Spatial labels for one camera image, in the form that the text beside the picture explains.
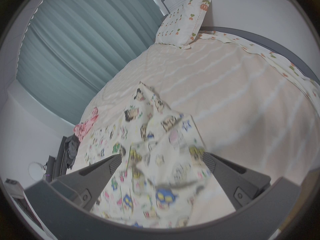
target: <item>white pillow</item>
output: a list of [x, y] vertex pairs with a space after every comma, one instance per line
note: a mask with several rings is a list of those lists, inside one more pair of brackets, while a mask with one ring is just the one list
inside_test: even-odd
[[205, 18], [211, 0], [186, 0], [162, 22], [155, 36], [156, 44], [189, 49]]

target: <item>teal curtain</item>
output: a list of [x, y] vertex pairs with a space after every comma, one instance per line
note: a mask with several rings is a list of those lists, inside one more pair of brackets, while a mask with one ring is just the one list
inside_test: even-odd
[[154, 43], [161, 17], [153, 0], [43, 0], [22, 42], [17, 79], [77, 124], [98, 91]]

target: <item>star print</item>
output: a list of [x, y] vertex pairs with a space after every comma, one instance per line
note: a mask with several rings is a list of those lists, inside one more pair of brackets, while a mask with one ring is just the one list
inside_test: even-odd
[[184, 128], [186, 130], [186, 132], [188, 131], [189, 128], [192, 128], [191, 125], [190, 125], [190, 120], [183, 121], [182, 122], [182, 128]]

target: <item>black cloth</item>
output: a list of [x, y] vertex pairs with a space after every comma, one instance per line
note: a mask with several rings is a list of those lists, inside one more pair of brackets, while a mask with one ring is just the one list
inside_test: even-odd
[[72, 169], [78, 154], [80, 141], [76, 135], [71, 135], [64, 142], [64, 156], [66, 158], [66, 167]]

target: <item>white headboard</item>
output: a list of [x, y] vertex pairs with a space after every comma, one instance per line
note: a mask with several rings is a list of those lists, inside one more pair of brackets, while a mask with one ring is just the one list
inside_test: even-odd
[[[161, 1], [170, 12], [185, 0]], [[289, 0], [212, 0], [202, 26], [244, 30], [271, 39], [296, 54], [320, 79], [320, 49]]]

